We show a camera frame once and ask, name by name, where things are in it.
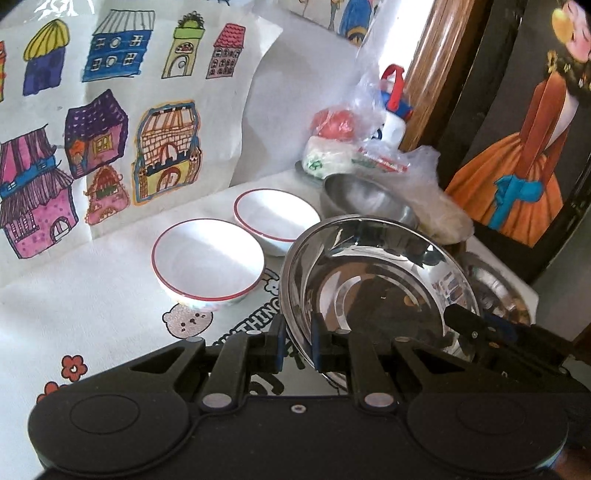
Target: white bowl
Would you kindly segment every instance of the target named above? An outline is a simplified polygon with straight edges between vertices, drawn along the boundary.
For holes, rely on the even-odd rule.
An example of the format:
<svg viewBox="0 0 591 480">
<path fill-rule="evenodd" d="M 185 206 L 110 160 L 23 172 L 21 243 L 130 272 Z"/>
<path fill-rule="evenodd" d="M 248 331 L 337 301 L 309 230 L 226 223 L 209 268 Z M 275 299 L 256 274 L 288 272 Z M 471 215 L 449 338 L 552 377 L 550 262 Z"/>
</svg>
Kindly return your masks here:
<svg viewBox="0 0 591 480">
<path fill-rule="evenodd" d="M 265 269 L 256 239 L 224 220 L 186 220 L 164 231 L 152 248 L 152 268 L 175 301 L 215 312 L 251 291 Z"/>
<path fill-rule="evenodd" d="M 234 217 L 261 243 L 265 253 L 283 257 L 297 238 L 320 222 L 314 207 L 282 190 L 255 189 L 234 202 Z"/>
</svg>

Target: red handle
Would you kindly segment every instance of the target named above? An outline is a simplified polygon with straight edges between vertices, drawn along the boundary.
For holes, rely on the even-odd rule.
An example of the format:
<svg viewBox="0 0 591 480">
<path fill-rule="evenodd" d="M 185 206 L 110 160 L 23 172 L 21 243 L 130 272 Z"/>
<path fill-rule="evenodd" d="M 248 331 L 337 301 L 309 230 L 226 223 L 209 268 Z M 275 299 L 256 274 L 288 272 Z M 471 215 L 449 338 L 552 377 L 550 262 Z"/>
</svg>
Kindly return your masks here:
<svg viewBox="0 0 591 480">
<path fill-rule="evenodd" d="M 402 98 L 402 91 L 404 90 L 404 78 L 402 78 L 403 73 L 404 69 L 401 66 L 390 65 L 384 70 L 382 75 L 382 80 L 385 80 L 393 74 L 396 74 L 394 87 L 392 88 L 392 93 L 390 94 L 390 100 L 388 100 L 388 104 L 386 105 L 386 108 L 393 113 L 398 110 L 398 105 L 400 105 L 400 99 Z"/>
</svg>

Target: screw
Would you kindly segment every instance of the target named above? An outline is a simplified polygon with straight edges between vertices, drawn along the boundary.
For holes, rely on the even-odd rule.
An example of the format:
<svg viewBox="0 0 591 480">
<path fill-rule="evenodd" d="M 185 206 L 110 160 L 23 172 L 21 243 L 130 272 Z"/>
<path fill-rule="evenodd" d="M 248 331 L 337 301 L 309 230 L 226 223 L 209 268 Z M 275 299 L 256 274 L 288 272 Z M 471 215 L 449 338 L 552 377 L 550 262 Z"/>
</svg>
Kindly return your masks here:
<svg viewBox="0 0 591 480">
<path fill-rule="evenodd" d="M 292 405 L 291 411 L 293 413 L 306 413 L 306 407 L 303 405 Z"/>
<path fill-rule="evenodd" d="M 219 410 L 230 405 L 232 403 L 232 397 L 225 393 L 210 393 L 205 395 L 201 402 L 208 408 Z"/>
<path fill-rule="evenodd" d="M 386 408 L 394 403 L 394 397 L 389 393 L 374 392 L 366 395 L 363 401 L 373 408 Z"/>
</svg>

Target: table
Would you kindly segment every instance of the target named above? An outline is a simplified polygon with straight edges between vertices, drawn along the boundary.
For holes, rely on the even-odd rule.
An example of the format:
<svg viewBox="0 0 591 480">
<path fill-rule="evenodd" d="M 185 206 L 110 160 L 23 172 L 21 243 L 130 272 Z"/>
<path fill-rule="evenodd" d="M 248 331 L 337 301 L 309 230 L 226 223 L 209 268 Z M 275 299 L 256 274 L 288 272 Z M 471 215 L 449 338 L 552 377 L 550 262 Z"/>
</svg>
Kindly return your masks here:
<svg viewBox="0 0 591 480">
<path fill-rule="evenodd" d="M 0 471 L 3 478 L 32 479 L 41 466 L 27 437 L 27 417 L 38 395 L 51 394 L 176 341 L 171 323 L 178 311 L 160 289 L 150 253 L 158 235 L 179 221 L 232 220 L 235 198 L 252 188 L 272 187 L 294 193 L 319 208 L 319 189 L 294 170 L 237 185 L 141 220 L 101 237 L 27 274 L 0 290 L 0 387 L 2 429 Z M 477 239 L 468 250 L 499 269 L 535 314 L 538 298 Z M 231 331 L 264 328 L 278 309 L 281 260 L 267 259 L 267 271 L 246 299 L 213 314 L 200 334 L 208 344 Z M 256 378 L 254 391 L 284 394 L 338 393 L 296 355 L 287 358 L 277 377 Z"/>
</svg>

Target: red rim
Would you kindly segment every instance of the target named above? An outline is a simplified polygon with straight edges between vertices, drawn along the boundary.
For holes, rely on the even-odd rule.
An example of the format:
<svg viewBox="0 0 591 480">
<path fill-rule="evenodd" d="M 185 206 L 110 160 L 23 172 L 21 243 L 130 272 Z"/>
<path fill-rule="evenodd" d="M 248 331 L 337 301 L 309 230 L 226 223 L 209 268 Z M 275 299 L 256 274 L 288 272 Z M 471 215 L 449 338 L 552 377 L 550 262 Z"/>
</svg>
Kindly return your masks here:
<svg viewBox="0 0 591 480">
<path fill-rule="evenodd" d="M 298 197 L 297 195 L 293 195 L 292 193 L 289 192 L 285 192 L 283 190 L 279 190 L 279 189 L 252 189 L 252 190 L 247 190 L 244 193 L 241 193 L 238 198 L 236 198 L 236 200 L 234 201 L 234 215 L 236 216 L 236 219 L 242 224 L 244 225 L 246 228 L 248 228 L 250 231 L 255 232 L 257 235 L 263 236 L 265 238 L 270 238 L 271 240 L 277 240 L 279 242 L 295 242 L 297 240 L 297 238 L 280 238 L 278 236 L 272 236 L 269 235 L 268 233 L 264 233 L 264 232 L 260 232 L 259 230 L 251 227 L 248 223 L 246 223 L 244 221 L 244 219 L 240 216 L 240 214 L 238 213 L 238 202 L 240 202 L 240 200 L 242 200 L 242 197 L 248 195 L 249 193 L 252 192 L 260 192 L 260 191 L 271 191 L 271 192 L 281 192 L 281 193 L 286 193 L 288 195 L 291 195 L 292 197 L 295 197 L 297 199 L 300 199 L 302 202 L 304 202 L 306 205 L 308 205 L 316 215 L 318 215 L 318 212 L 316 212 L 316 209 L 314 207 L 312 207 L 312 205 L 310 205 L 307 201 L 305 201 L 304 199 Z"/>
<path fill-rule="evenodd" d="M 192 299 L 192 300 L 201 300 L 201 301 L 225 301 L 225 300 L 232 300 L 235 299 L 237 297 L 240 297 L 246 293 L 248 293 L 249 291 L 251 291 L 254 287 L 256 287 L 256 285 L 261 281 L 262 275 L 265 271 L 265 256 L 263 255 L 263 263 L 262 263 L 262 270 L 260 275 L 258 276 L 257 280 L 250 285 L 249 287 L 245 288 L 242 291 L 239 291 L 238 293 L 233 293 L 232 295 L 228 295 L 225 297 L 199 297 L 197 295 L 191 295 L 190 293 L 181 291 L 175 287 L 173 287 L 170 283 L 168 283 L 165 279 L 163 279 L 162 275 L 160 275 L 160 272 L 158 271 L 158 268 L 156 267 L 156 261 L 154 259 L 154 254 L 156 252 L 156 247 L 158 246 L 158 243 L 160 242 L 160 239 L 169 231 L 172 230 L 173 228 L 175 228 L 176 226 L 182 225 L 183 223 L 187 223 L 187 222 L 194 222 L 195 220 L 215 220 L 216 222 L 224 222 L 224 223 L 229 223 L 232 226 L 236 226 L 234 225 L 232 222 L 228 222 L 226 220 L 220 220 L 219 218 L 191 218 L 190 220 L 184 220 L 182 222 L 179 223 L 175 223 L 173 226 L 168 227 L 164 232 L 162 232 L 159 237 L 156 239 L 156 241 L 154 242 L 154 246 L 152 247 L 152 270 L 154 270 L 154 273 L 156 274 L 156 276 L 158 277 L 158 279 L 170 290 L 172 290 L 173 292 L 175 292 L 178 295 L 181 295 L 182 297 L 186 297 L 188 299 Z"/>
</svg>

